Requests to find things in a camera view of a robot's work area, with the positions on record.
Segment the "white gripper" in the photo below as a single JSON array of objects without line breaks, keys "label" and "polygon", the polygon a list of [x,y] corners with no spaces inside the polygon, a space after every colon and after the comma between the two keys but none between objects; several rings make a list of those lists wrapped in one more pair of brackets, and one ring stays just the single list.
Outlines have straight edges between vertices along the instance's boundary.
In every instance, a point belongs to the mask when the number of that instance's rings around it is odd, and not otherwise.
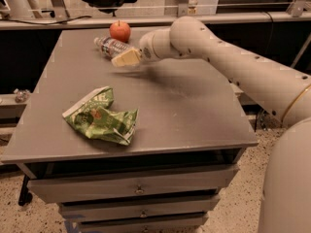
[{"label": "white gripper", "polygon": [[114,57],[111,62],[115,67],[135,66],[140,63],[141,56],[145,61],[160,61],[172,58],[175,49],[170,42],[170,29],[158,29],[145,34],[139,40],[139,50],[129,49]]}]

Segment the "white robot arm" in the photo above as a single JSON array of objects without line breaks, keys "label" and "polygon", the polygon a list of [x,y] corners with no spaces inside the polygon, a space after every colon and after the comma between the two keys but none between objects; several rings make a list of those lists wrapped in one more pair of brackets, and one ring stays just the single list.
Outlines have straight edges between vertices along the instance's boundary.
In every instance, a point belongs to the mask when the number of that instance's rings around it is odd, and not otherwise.
[{"label": "white robot arm", "polygon": [[258,233],[311,233],[311,77],[220,38],[194,17],[145,34],[116,67],[165,58],[209,62],[288,127],[266,168]]}]

